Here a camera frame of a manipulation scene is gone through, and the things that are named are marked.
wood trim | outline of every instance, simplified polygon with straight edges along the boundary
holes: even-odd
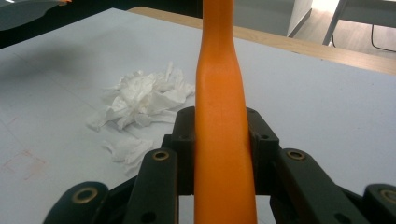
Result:
[[[128,11],[162,21],[170,21],[180,25],[202,29],[202,19],[147,7],[134,7]],[[316,43],[237,26],[233,28],[233,36],[277,49],[285,49],[298,54],[396,76],[396,60],[394,59],[382,58],[347,49],[335,49]]]

floor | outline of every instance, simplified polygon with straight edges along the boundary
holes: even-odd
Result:
[[[321,44],[332,20],[338,0],[314,0],[312,13],[294,38]],[[396,50],[396,29],[375,26],[375,45]],[[396,52],[375,49],[371,44],[372,26],[352,21],[339,21],[333,35],[337,48],[396,59]]]

orange tool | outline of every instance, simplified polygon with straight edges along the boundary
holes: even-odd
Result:
[[[204,0],[196,78],[195,223],[257,223],[233,0]]]

